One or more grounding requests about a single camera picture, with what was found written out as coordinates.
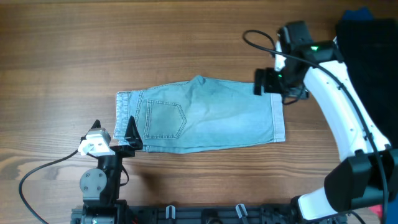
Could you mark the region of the light blue denim shorts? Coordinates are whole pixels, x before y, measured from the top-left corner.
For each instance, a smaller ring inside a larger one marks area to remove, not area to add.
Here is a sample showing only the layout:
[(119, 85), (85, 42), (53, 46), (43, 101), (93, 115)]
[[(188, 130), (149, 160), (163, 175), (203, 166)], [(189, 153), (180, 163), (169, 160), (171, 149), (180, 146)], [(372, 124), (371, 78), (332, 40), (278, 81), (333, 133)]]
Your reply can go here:
[(146, 152), (186, 154), (285, 141), (282, 97), (254, 84), (197, 75), (189, 81), (116, 94), (114, 138), (129, 118)]

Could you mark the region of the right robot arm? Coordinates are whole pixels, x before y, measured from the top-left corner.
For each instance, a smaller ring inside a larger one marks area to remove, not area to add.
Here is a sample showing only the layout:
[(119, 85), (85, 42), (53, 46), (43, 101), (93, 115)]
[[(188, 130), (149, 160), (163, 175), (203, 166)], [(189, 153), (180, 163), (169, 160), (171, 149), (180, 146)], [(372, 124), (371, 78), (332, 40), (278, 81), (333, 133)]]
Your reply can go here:
[(314, 42), (303, 21), (287, 23), (277, 35), (269, 51), (275, 64), (256, 70), (254, 93), (280, 94), (284, 105), (312, 94), (340, 156), (320, 189), (294, 197), (281, 210), (283, 220), (319, 223), (375, 205), (386, 218), (397, 195), (397, 150), (368, 115), (337, 44)]

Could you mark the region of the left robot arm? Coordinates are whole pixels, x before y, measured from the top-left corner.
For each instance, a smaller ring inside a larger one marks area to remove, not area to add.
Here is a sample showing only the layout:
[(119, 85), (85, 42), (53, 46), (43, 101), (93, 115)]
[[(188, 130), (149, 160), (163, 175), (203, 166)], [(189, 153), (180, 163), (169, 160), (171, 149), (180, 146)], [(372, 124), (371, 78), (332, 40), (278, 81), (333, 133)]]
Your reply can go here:
[(86, 171), (80, 179), (83, 207), (74, 209), (71, 223), (134, 223), (134, 214), (125, 200), (119, 199), (121, 174), (126, 170), (123, 159), (134, 157), (143, 148), (133, 116), (129, 118), (124, 139), (126, 145), (110, 146), (111, 137), (100, 121), (82, 137), (78, 152), (97, 158), (97, 167)]

